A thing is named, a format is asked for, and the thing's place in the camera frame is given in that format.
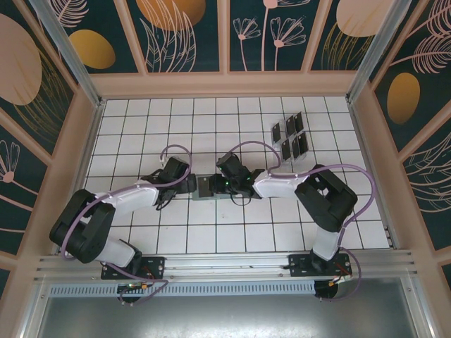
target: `metal sheet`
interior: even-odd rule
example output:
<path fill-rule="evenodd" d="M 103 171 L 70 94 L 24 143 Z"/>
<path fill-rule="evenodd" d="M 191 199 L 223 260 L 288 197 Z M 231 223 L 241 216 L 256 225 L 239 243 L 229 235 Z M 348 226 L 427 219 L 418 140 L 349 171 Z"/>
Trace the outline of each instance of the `metal sheet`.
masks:
<path fill-rule="evenodd" d="M 361 288 L 336 303 L 310 295 L 159 297 L 130 308 L 109 298 L 55 298 L 39 337 L 417 337 L 399 280 L 364 280 Z"/>

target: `grid line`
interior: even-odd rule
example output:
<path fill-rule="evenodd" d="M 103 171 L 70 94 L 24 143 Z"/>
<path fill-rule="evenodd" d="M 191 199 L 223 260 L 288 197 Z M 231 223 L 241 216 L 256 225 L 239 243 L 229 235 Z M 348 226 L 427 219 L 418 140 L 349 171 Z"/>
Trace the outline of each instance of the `grid line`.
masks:
<path fill-rule="evenodd" d="M 184 111 L 181 111 L 180 109 L 183 109 L 183 107 L 179 104 L 180 102 L 178 102 L 178 107 L 177 107 L 177 113 L 174 114 L 173 113 L 173 104 L 174 101 L 172 99 L 170 99 L 171 101 L 169 102 L 169 99 L 167 100 L 166 104 L 165 104 L 165 109 L 168 109 L 170 107 L 170 110 L 168 111 L 167 114 L 165 115 L 151 115 L 152 113 L 159 113 L 158 111 L 151 111 L 152 110 L 152 100 L 148 100 L 147 102 L 147 116 L 145 116 L 145 107 L 144 104 L 140 104 L 140 112 L 142 115 L 135 115 L 134 111 L 128 111 L 128 109 L 134 105 L 134 103 L 132 101 L 127 101 L 127 105 L 125 107 L 125 115 L 121 116 L 121 115 L 115 115 L 115 116 L 111 116 L 111 118 L 115 118 L 107 120 L 110 118 L 110 116 L 104 116 L 102 117 L 102 124 L 104 123 L 104 121 L 107 121 L 107 126 L 106 128 L 104 128 L 104 132 L 108 132 L 108 134 L 104 134 L 104 133 L 100 133 L 98 132 L 99 136 L 100 134 L 103 137 L 108 137 L 108 136 L 116 136 L 116 138 L 112 141 L 115 141 L 114 143 L 110 143 L 108 144 L 107 139 L 103 139 L 103 143 L 101 143 L 101 148 L 99 148 L 98 152 L 100 153 L 107 153 L 110 152 L 111 154 L 92 154 L 91 156 L 91 163 L 89 165 L 89 170 L 88 170 L 88 174 L 87 174 L 87 179 L 89 180 L 89 186 L 99 186 L 99 184 L 103 184 L 105 185 L 108 184 L 110 189 L 112 187 L 118 187 L 118 183 L 122 182 L 123 180 L 127 180 L 127 178 L 121 178 L 121 177 L 131 177 L 131 175 L 135 174 L 135 170 L 136 167 L 138 168 L 138 175 L 140 175 L 141 171 L 143 170 L 144 164 L 147 163 L 146 165 L 150 165 L 151 168 L 155 166 L 155 163 L 153 163 L 153 159 L 155 158 L 155 161 L 157 161 L 157 156 L 159 155 L 159 153 L 157 152 L 157 148 L 159 148 L 160 146 L 167 146 L 170 142 L 170 140 L 173 137 L 179 137 L 181 138 L 183 141 L 185 141 L 187 147 L 191 147 L 192 151 L 195 151 L 195 153 L 193 154 L 196 157 L 196 168 L 198 166 L 202 167 L 202 170 L 204 170 L 203 168 L 208 168 L 207 170 L 205 170 L 203 173 L 208 174 L 211 170 L 213 171 L 212 173 L 217 172 L 216 169 L 216 160 L 217 160 L 217 155 L 218 155 L 218 142 L 216 142 L 216 135 L 221 135 L 219 137 L 219 140 L 221 140 L 221 138 L 224 138 L 224 140 L 221 142 L 220 146 L 221 148 L 224 148 L 224 151 L 221 151 L 221 154 L 225 151 L 227 151 L 227 148 L 230 146 L 230 148 L 232 146 L 234 146 L 235 142 L 243 142 L 246 139 L 260 139 L 260 137 L 263 137 L 264 141 L 267 141 L 269 144 L 271 143 L 271 140 L 268 137 L 265 137 L 265 135 L 271 136 L 270 135 L 270 131 L 266 131 L 264 128 L 266 123 L 270 120 L 275 120 L 276 117 L 275 115 L 282 115 L 284 119 L 286 119 L 289 115 L 292 115 L 291 113 L 288 112 L 295 112 L 295 111 L 302 111 L 302 115 L 305 114 L 305 131 L 309 134 L 310 136 L 310 142 L 311 142 L 311 151 L 313 151 L 313 154 L 310 154 L 308 157 L 308 161 L 313 162 L 315 161 L 317 163 L 318 159 L 321 159 L 322 163 L 331 163 L 331 162 L 342 162 L 342 158 L 349 158 L 349 161 L 360 161 L 359 159 L 359 152 L 357 151 L 357 149 L 339 149 L 338 148 L 338 141 L 340 142 L 340 139 L 337 140 L 335 138 L 336 135 L 338 135 L 338 133 L 336 133 L 336 131 L 341 131 L 341 132 L 353 132 L 354 130 L 352 129 L 352 124 L 350 124 L 349 122 L 346 123 L 342 123 L 341 121 L 341 117 L 333 117 L 333 114 L 329 112 L 329 106 L 327 105 L 326 102 L 326 107 L 324 110 L 324 112 L 321 113 L 304 113 L 305 109 L 305 101 L 302 98 L 293 98 L 293 99 L 281 99 L 279 96 L 275 97 L 275 98 L 270 98 L 270 99 L 263 99 L 263 98 L 259 98 L 259 97 L 255 97 L 255 99 L 249 100 L 248 102 L 246 102 L 246 104 L 244 106 L 241 107 L 240 110 L 240 101 L 236 98 L 233 98 L 231 100 L 228 100 L 225 103 L 225 107 L 228 107 L 230 110 L 229 111 L 234 111 L 234 113 L 232 114 L 221 114 L 221 115 L 228 115 L 228 117 L 222 118 L 225 122 L 225 125 L 219 125 L 220 130 L 227 130 L 224 132 L 218 132 L 218 122 L 221 122 L 222 120 L 220 120 L 218 118 L 218 102 L 215 98 L 212 98 L 210 102 L 205 103 L 206 104 L 206 108 L 209 109 L 209 111 L 211 111 L 212 113 L 214 112 L 214 116 L 215 118 L 210 118 L 209 120 L 204 120 L 203 118 L 200 118 L 197 121 L 196 126 L 194 127 L 194 105 L 195 105 L 195 100 L 193 101 L 193 105 L 190 111 L 191 114 L 191 118 L 190 118 L 190 114 L 181 114 L 184 113 Z M 111 108 L 113 109 L 114 113 L 121 113 L 121 111 L 118 110 L 118 108 L 120 109 L 124 109 L 125 106 L 125 102 L 121 102 L 121 104 L 118 104 L 117 107 L 115 107 L 113 105 L 113 103 L 111 104 Z M 252 111 L 254 111 L 254 113 L 247 113 L 247 108 L 249 107 L 252 109 Z M 270 109 L 271 113 L 263 113 L 262 111 L 266 109 Z M 260 113 L 260 117 L 257 116 L 257 114 L 255 112 L 257 112 L 259 109 L 259 113 Z M 312 116 L 312 114 L 315 114 L 317 116 L 317 114 L 322 114 L 321 117 L 315 118 L 314 116 Z M 198 114 L 196 113 L 196 115 L 205 115 L 205 116 L 210 116 L 212 114 Z M 135 129 L 131 128 L 131 125 L 129 124 L 128 127 L 126 129 L 125 128 L 125 119 L 128 117 L 132 117 L 132 116 L 140 116 L 143 118 L 146 118 L 146 122 L 145 122 L 145 132 L 144 134 L 141 133 L 142 130 L 142 125 L 144 124 L 144 119 L 142 120 L 141 125 L 139 125 L 138 123 L 135 123 L 134 125 L 136 126 Z M 174 118 L 178 118 L 178 117 L 182 117 L 185 116 L 184 119 L 186 120 L 186 124 L 183 124 L 181 121 L 175 121 Z M 191 130 L 188 131 L 187 129 L 187 124 L 189 123 L 188 121 L 190 121 L 192 123 L 192 127 Z M 175 123 L 176 125 L 180 125 L 180 130 L 182 130 L 183 132 L 177 132 L 174 133 L 171 131 L 171 125 Z M 314 124 L 314 126 L 321 128 L 318 130 L 314 130 L 311 131 L 310 128 L 312 127 L 312 123 Z M 326 126 L 328 123 L 330 123 L 331 125 L 331 129 L 329 130 L 328 127 L 322 127 L 322 123 L 325 123 L 324 125 Z M 208 130 L 208 132 L 195 132 L 196 130 Z M 122 138 L 122 136 L 124 135 L 124 132 L 127 132 L 127 138 Z M 325 139 L 322 138 L 322 134 L 317 134 L 315 135 L 315 132 L 328 132 L 329 134 L 327 135 L 326 133 L 323 134 Z M 143 135 L 144 136 L 144 141 L 145 138 L 147 137 L 147 145 L 145 142 L 143 142 L 142 144 L 142 148 L 140 149 L 141 152 L 140 154 L 120 154 L 119 155 L 119 149 L 121 147 L 121 144 L 129 144 L 131 146 L 133 146 L 133 143 L 130 142 L 129 140 L 129 136 L 130 135 Z M 316 147 L 313 145 L 313 140 L 312 140 L 312 136 L 315 136 L 315 141 L 318 142 L 318 146 L 320 149 L 315 149 Z M 119 141 L 119 145 L 118 148 L 115 149 L 114 147 L 117 145 L 117 142 Z M 96 138 L 96 142 L 94 145 L 94 150 L 98 147 L 99 144 L 99 138 Z M 246 166 L 248 166 L 248 168 L 253 168 L 255 166 L 255 168 L 264 168 L 265 164 L 266 164 L 266 168 L 269 167 L 269 162 L 273 161 L 273 158 L 271 158 L 271 153 L 270 151 L 267 151 L 265 148 L 260 149 L 257 147 L 250 147 L 251 149 L 248 149 L 247 147 L 243 147 L 242 149 L 237 149 L 235 151 L 235 153 L 237 155 L 239 155 L 239 158 L 241 161 L 245 161 Z M 179 156 L 182 155 L 184 158 L 185 154 L 180 151 L 180 153 L 175 153 L 173 151 L 169 151 L 170 156 Z M 122 156 L 130 156 L 133 155 L 134 157 L 130 157 L 130 159 L 133 159 L 133 162 L 129 163 L 129 160 L 127 157 L 122 157 Z M 332 156 L 336 161 L 332 161 L 329 156 Z M 304 167 L 305 167 L 306 163 L 302 163 L 302 167 L 301 169 L 304 171 Z M 296 163 L 295 166 L 293 167 L 293 165 L 291 165 L 290 167 L 287 165 L 286 166 L 286 170 L 287 171 L 294 171 L 297 168 Z M 343 175 L 345 175 L 345 179 L 344 181 L 346 183 L 349 183 L 351 181 L 349 181 L 347 179 L 346 174 L 348 173 L 348 170 L 342 170 L 341 171 Z M 353 184 L 363 184 L 360 183 L 360 180 L 357 180 L 357 182 L 353 183 Z M 367 198 L 368 194 L 358 194 L 359 198 Z M 166 217 L 162 217 L 162 213 L 154 214 L 153 212 L 156 211 L 150 211 L 150 214 L 146 214 L 147 216 L 145 216 L 146 218 L 142 218 L 143 215 L 140 216 L 140 221 L 136 222 L 137 225 L 134 225 L 133 223 L 135 222 L 135 219 L 138 219 L 138 214 L 132 214 L 131 215 L 131 221 L 130 223 L 128 222 L 117 222 L 117 224 L 119 225 L 119 227 L 124 227 L 121 226 L 122 224 L 128 224 L 125 226 L 128 226 L 128 239 L 131 240 L 131 244 L 134 244 L 134 241 L 137 241 L 137 237 L 135 234 L 133 237 L 131 237 L 131 233 L 132 233 L 132 227 L 136 227 L 136 231 L 137 233 L 145 233 L 145 232 L 149 232 L 149 234 L 155 234 L 157 236 L 157 238 L 150 238 L 149 241 L 144 241 L 144 242 L 149 242 L 148 244 L 144 244 L 143 242 L 141 242 L 140 244 L 137 244 L 138 246 L 143 246 L 144 245 L 144 250 L 143 252 L 146 254 L 154 254 L 155 252 L 159 252 L 159 251 L 163 251 L 164 253 L 170 253 L 167 252 L 168 250 L 171 251 L 172 250 L 178 250 L 177 252 L 183 252 L 183 253 L 187 253 L 187 252 L 191 252 L 193 250 L 198 251 L 198 252 L 216 252 L 218 253 L 218 251 L 220 252 L 242 252 L 243 249 L 244 251 L 248 251 L 249 249 L 259 249 L 259 248 L 267 248 L 268 250 L 272 250 L 272 251 L 283 251 L 283 250 L 278 250 L 279 248 L 284 249 L 285 247 L 287 247 L 287 245 L 291 245 L 288 244 L 287 241 L 290 241 L 290 237 L 291 237 L 291 232 L 296 231 L 297 234 L 297 238 L 299 243 L 297 244 L 299 247 L 301 245 L 304 246 L 304 248 L 310 247 L 312 245 L 312 241 L 314 240 L 314 227 L 312 226 L 313 223 L 310 219 L 306 219 L 305 217 L 308 216 L 305 213 L 305 210 L 303 210 L 301 208 L 301 205 L 299 203 L 297 203 L 297 210 L 295 208 L 295 206 L 293 206 L 293 208 L 288 208 L 286 210 L 286 213 L 289 213 L 289 215 L 287 217 L 283 217 L 283 218 L 278 218 L 278 214 L 280 214 L 280 210 L 276 210 L 273 208 L 277 208 L 279 205 L 283 206 L 283 204 L 280 203 L 276 203 L 276 200 L 273 199 L 269 199 L 269 201 L 265 201 L 264 203 L 261 204 L 260 206 L 250 206 L 249 212 L 246 211 L 244 206 L 234 206 L 232 205 L 232 203 L 230 202 L 229 206 L 229 202 L 226 202 L 225 205 L 220 205 L 218 201 L 215 201 L 214 204 L 213 203 L 209 203 L 209 205 L 211 204 L 211 207 L 214 207 L 215 210 L 214 212 L 211 209 L 208 209 L 208 215 L 206 215 L 205 217 L 201 214 L 192 214 L 191 216 L 196 216 L 196 217 L 192 217 L 193 222 L 192 224 L 190 224 L 190 213 L 194 213 L 194 201 L 192 200 L 192 197 L 190 195 L 180 195 L 177 196 L 175 198 L 176 200 L 182 200 L 184 202 L 181 202 L 184 204 L 184 208 L 187 208 L 187 215 L 186 215 L 186 222 L 184 221 L 185 219 L 185 215 L 179 215 L 179 217 L 181 216 L 182 219 L 180 218 L 170 218 L 172 221 L 171 222 L 166 222 Z M 242 220 L 240 218 L 236 219 L 236 215 L 234 218 L 230 218 L 233 215 L 229 214 L 229 213 L 236 213 L 237 210 L 242 210 Z M 358 246 L 363 246 L 363 243 L 370 243 L 370 245 L 373 245 L 373 239 L 372 238 L 368 238 L 368 235 L 371 234 L 371 231 L 369 228 L 365 228 L 364 232 L 360 232 L 359 226 L 360 225 L 365 225 L 365 222 L 373 222 L 373 224 L 370 226 L 371 229 L 376 229 L 378 227 L 378 224 L 382 225 L 382 221 L 381 221 L 381 217 L 378 215 L 378 213 L 376 212 L 376 208 L 372 208 L 372 211 L 370 211 L 369 213 L 365 213 L 364 218 L 375 218 L 373 220 L 370 219 L 365 219 L 365 220 L 359 220 L 358 222 L 356 222 L 357 224 L 357 230 L 358 232 L 353 231 L 352 233 L 354 234 L 351 237 L 348 237 L 348 240 L 350 240 L 350 243 L 359 243 Z M 287 222 L 286 220 L 289 219 L 293 219 L 296 221 L 290 221 Z M 301 233 L 302 233 L 302 242 L 301 239 L 299 238 L 299 230 L 297 228 L 297 226 L 289 226 L 287 228 L 284 228 L 281 226 L 283 224 L 297 224 L 297 222 L 299 222 L 299 226 L 301 227 Z M 195 232 L 191 232 L 190 233 L 190 226 L 195 225 L 197 226 Z M 260 231 L 258 230 L 259 226 L 258 225 L 265 225 L 264 226 L 264 230 L 262 232 L 262 234 L 260 234 Z M 170 232 L 167 232 L 165 228 L 161 228 L 161 227 L 165 227 L 165 226 L 169 226 L 172 227 Z M 269 229 L 272 228 L 273 231 L 273 236 L 271 238 Z M 250 236 L 249 238 L 246 238 L 246 230 L 249 230 L 248 235 L 250 235 L 252 233 L 252 236 Z M 377 228 L 378 230 L 378 235 L 382 236 L 382 230 Z M 116 234 L 123 234 L 123 239 L 126 239 L 126 236 L 124 234 L 124 229 L 121 230 L 116 230 Z M 148 247 L 150 252 L 145 252 L 145 247 Z"/>
<path fill-rule="evenodd" d="M 241 144 L 241 121 L 240 121 L 240 104 L 239 104 L 239 100 L 237 98 L 237 116 L 238 116 L 238 141 Z M 240 161 L 242 163 L 242 154 L 241 154 L 241 146 L 240 148 L 238 148 L 238 150 L 240 151 Z M 247 252 L 247 238 L 246 238 L 246 212 L 245 212 L 245 199 L 242 198 L 242 227 L 245 231 L 245 252 Z"/>
<path fill-rule="evenodd" d="M 329 120 L 330 120 L 330 125 L 332 126 L 333 139 L 335 140 L 335 145 L 337 146 L 337 150 L 338 150 L 339 148 L 338 148 L 338 143 L 337 143 L 337 137 L 335 136 L 335 129 L 333 128 L 332 119 L 330 118 L 329 107 L 327 105 L 326 99 L 324 99 L 324 103 L 326 104 L 326 108 L 327 108 L 328 116 L 329 116 Z M 343 161 L 342 161 L 341 155 L 340 155 L 340 150 L 338 150 L 338 158 L 340 159 L 340 162 L 343 164 Z M 345 184 L 347 185 L 345 171 L 342 170 L 342 172 L 343 172 L 343 176 L 345 177 Z M 362 241 L 362 234 L 360 233 L 359 223 L 357 222 L 357 218 L 355 219 L 355 222 L 356 222 L 357 232 L 359 233 L 360 243 L 362 244 L 362 248 L 363 248 L 364 243 Z"/>

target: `vent slot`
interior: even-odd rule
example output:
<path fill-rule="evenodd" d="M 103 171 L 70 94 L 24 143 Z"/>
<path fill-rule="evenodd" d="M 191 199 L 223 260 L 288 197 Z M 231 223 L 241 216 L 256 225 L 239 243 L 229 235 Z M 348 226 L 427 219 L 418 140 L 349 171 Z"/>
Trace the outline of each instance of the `vent slot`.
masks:
<path fill-rule="evenodd" d="M 117 297 L 118 285 L 123 284 L 55 284 L 50 297 Z M 124 297 L 147 295 L 159 286 L 135 289 Z M 169 283 L 157 296 L 249 296 L 263 294 L 314 294 L 314 281 L 297 280 L 284 282 L 211 282 Z"/>

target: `leaf illustration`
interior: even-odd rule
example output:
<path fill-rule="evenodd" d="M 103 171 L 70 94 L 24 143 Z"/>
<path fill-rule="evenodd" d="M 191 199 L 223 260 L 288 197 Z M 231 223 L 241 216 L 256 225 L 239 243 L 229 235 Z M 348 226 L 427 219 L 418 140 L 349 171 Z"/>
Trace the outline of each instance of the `leaf illustration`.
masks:
<path fill-rule="evenodd" d="M 180 12 L 174 2 L 172 11 L 163 0 L 143 0 L 142 3 L 147 17 L 154 23 L 148 25 L 141 19 L 147 34 L 146 63 L 149 71 L 191 71 L 196 60 L 196 39 L 190 18 Z"/>
<path fill-rule="evenodd" d="M 405 170 L 421 211 L 451 208 L 451 133 L 434 147 L 412 154 Z"/>
<path fill-rule="evenodd" d="M 437 158 L 439 158 L 442 154 L 446 154 L 447 151 L 451 150 L 451 133 L 443 139 L 442 142 L 437 144 L 436 146 L 427 149 L 425 151 L 419 151 L 415 154 L 412 154 L 408 158 L 408 164 L 405 166 L 407 171 L 413 169 L 424 169 L 428 164 L 434 162 Z M 418 170 L 414 172 L 407 173 L 408 175 L 418 173 Z"/>
<path fill-rule="evenodd" d="M 161 69 L 161 49 L 156 38 L 155 31 L 150 28 L 143 19 L 140 19 L 147 35 L 147 52 L 145 61 L 151 72 L 159 72 Z"/>
<path fill-rule="evenodd" d="M 451 35 L 436 37 L 431 35 L 423 39 L 411 57 L 418 73 L 440 73 L 451 61 Z"/>
<path fill-rule="evenodd" d="M 451 0 L 435 0 L 426 24 L 435 37 L 451 34 Z"/>
<path fill-rule="evenodd" d="M 74 28 L 88 12 L 87 0 L 49 0 L 59 23 Z"/>

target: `black bracket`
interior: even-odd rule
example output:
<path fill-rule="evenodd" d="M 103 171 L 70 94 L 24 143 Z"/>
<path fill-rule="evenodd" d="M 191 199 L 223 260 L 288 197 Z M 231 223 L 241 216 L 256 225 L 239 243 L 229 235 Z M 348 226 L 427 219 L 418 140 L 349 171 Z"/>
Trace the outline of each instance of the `black bracket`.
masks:
<path fill-rule="evenodd" d="M 164 257 L 142 257 L 141 268 L 136 272 L 137 277 L 160 280 L 164 274 Z M 113 268 L 104 265 L 101 270 L 102 280 L 129 280 L 127 276 L 118 273 Z"/>
<path fill-rule="evenodd" d="M 352 275 L 350 257 L 346 253 L 336 254 L 333 259 L 326 262 L 322 271 L 318 271 L 311 262 L 310 253 L 289 255 L 288 265 L 284 269 L 290 270 L 291 277 Z"/>

